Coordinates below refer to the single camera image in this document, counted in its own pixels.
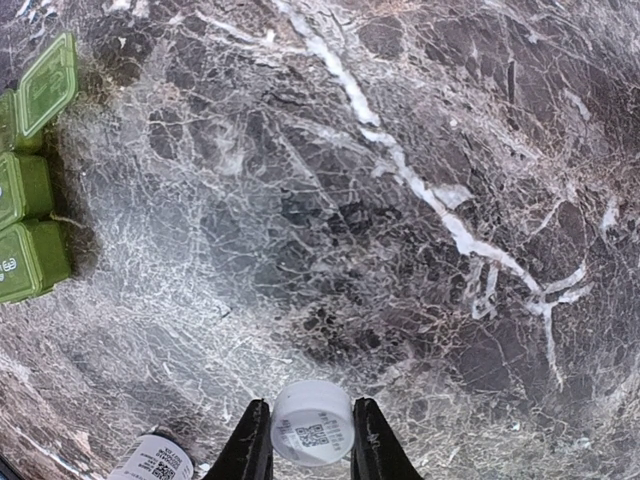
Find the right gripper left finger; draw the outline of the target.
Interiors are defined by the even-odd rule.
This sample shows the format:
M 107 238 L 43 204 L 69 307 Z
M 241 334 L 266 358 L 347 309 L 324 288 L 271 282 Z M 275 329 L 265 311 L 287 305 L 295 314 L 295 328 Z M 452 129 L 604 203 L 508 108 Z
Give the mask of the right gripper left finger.
M 270 427 L 268 403 L 252 400 L 203 480 L 272 480 Z

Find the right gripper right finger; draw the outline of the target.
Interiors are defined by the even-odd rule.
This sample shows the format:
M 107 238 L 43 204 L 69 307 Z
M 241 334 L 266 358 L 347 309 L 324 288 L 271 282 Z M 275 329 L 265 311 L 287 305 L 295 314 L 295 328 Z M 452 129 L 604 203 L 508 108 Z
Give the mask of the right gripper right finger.
M 374 399 L 357 399 L 353 416 L 353 480 L 422 480 Z

